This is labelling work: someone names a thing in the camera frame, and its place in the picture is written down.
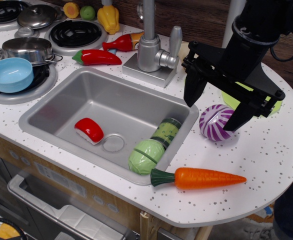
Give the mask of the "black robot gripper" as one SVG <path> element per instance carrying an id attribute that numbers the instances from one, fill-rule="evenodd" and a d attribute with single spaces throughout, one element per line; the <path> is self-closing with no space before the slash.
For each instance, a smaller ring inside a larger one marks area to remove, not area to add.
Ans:
<path id="1" fill-rule="evenodd" d="M 274 41 L 232 40 L 226 48 L 219 48 L 191 41 L 182 62 L 185 103 L 192 107 L 210 83 L 240 101 L 223 127 L 225 131 L 238 130 L 253 116 L 269 116 L 275 103 L 285 97 L 262 69 L 262 58 L 274 45 Z"/>

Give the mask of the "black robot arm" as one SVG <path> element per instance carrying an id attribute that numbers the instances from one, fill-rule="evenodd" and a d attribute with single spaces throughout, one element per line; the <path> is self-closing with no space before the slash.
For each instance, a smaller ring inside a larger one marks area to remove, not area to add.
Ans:
<path id="1" fill-rule="evenodd" d="M 184 100 L 192 106 L 207 84 L 239 101 L 224 126 L 236 131 L 252 117 L 267 117 L 285 93 L 264 73 L 262 59 L 281 35 L 293 34 L 293 0 L 249 0 L 232 23 L 226 48 L 198 41 L 188 44 Z"/>

